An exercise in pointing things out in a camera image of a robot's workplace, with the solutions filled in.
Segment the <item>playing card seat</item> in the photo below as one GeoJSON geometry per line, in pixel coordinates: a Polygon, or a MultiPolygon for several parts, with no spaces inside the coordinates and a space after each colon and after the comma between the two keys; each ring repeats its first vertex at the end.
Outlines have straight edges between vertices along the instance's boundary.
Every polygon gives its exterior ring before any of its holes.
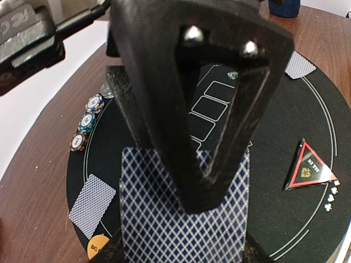
{"type": "Polygon", "coordinates": [[[91,239],[115,195],[113,187],[90,174],[70,210],[69,219],[91,239]]]}

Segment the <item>single playing card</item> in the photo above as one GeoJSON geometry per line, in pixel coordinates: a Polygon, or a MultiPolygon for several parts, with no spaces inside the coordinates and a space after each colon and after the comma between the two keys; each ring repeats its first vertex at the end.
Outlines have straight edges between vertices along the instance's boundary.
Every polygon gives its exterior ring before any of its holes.
{"type": "Polygon", "coordinates": [[[291,79],[299,79],[305,77],[316,70],[316,66],[312,64],[299,52],[294,51],[286,66],[285,73],[291,79]]]}

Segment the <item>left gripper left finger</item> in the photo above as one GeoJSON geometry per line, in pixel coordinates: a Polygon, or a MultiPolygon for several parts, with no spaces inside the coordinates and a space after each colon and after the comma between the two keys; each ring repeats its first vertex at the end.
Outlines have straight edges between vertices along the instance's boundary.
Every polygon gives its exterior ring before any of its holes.
{"type": "Polygon", "coordinates": [[[121,230],[116,231],[102,250],[92,258],[92,263],[118,262],[123,262],[123,239],[121,230]]]}

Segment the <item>blue playing card deck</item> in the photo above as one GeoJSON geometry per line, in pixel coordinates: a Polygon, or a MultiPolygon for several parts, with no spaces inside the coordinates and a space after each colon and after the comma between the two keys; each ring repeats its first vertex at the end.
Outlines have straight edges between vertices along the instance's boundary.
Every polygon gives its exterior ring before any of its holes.
{"type": "Polygon", "coordinates": [[[241,262],[249,179],[246,151],[220,206],[187,214],[157,152],[125,147],[119,186],[125,262],[241,262]]]}

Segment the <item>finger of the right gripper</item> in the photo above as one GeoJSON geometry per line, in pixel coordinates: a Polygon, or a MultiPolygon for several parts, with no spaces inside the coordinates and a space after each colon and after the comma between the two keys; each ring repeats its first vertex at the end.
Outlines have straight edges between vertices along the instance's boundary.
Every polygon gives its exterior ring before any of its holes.
{"type": "Polygon", "coordinates": [[[212,210],[225,192],[203,177],[176,63],[185,25],[205,27],[217,1],[112,1],[110,28],[151,141],[189,214],[212,210]]]}
{"type": "Polygon", "coordinates": [[[203,173],[188,138],[183,105],[175,144],[175,183],[180,192],[225,192],[232,181],[294,49],[293,37],[261,17],[256,4],[226,1],[180,1],[175,24],[179,89],[191,103],[203,62],[219,62],[239,71],[228,115],[203,173]]]}

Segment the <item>clear acrylic dealer button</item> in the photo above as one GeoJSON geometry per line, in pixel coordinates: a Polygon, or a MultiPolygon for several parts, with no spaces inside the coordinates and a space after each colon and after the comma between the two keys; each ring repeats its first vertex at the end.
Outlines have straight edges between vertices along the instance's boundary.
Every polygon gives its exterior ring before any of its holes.
{"type": "Polygon", "coordinates": [[[114,97],[114,94],[113,94],[113,92],[112,92],[112,90],[107,82],[105,82],[104,84],[101,85],[100,94],[105,99],[112,99],[114,97]]]}

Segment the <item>red triangle marker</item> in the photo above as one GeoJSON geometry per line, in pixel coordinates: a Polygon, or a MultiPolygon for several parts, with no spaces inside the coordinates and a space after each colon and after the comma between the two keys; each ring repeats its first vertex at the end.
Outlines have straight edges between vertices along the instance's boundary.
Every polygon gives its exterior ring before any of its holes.
{"type": "Polygon", "coordinates": [[[318,156],[315,150],[302,138],[296,147],[283,190],[310,187],[337,181],[330,167],[318,156]]]}

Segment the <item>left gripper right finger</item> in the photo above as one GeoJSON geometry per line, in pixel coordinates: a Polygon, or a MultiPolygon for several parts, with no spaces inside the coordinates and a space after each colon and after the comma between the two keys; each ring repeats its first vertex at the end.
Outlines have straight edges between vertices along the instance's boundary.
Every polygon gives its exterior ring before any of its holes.
{"type": "Polygon", "coordinates": [[[274,263],[274,260],[253,237],[246,237],[243,263],[274,263]]]}

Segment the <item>green chip top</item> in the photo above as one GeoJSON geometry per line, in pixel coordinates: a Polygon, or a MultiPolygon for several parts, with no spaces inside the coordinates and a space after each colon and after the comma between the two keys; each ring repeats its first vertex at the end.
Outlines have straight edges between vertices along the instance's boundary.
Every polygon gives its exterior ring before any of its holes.
{"type": "Polygon", "coordinates": [[[94,113],[85,113],[78,124],[78,131],[82,133],[90,133],[95,126],[96,117],[94,113]]]}

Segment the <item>blue white chip top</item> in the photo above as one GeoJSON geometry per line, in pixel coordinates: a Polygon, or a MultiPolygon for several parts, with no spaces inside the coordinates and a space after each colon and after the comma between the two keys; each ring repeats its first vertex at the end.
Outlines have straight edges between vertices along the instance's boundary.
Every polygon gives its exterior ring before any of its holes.
{"type": "Polygon", "coordinates": [[[95,94],[86,103],[85,109],[88,113],[95,113],[98,114],[104,108],[104,100],[100,94],[95,94]]]}

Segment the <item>orange round blind button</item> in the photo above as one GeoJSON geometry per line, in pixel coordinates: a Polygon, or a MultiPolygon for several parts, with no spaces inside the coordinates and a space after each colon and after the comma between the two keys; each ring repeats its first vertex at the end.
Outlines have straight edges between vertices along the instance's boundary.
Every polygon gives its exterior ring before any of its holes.
{"type": "Polygon", "coordinates": [[[91,260],[94,258],[102,249],[103,247],[108,243],[109,237],[105,235],[95,235],[93,236],[87,245],[87,256],[88,259],[91,260]]]}

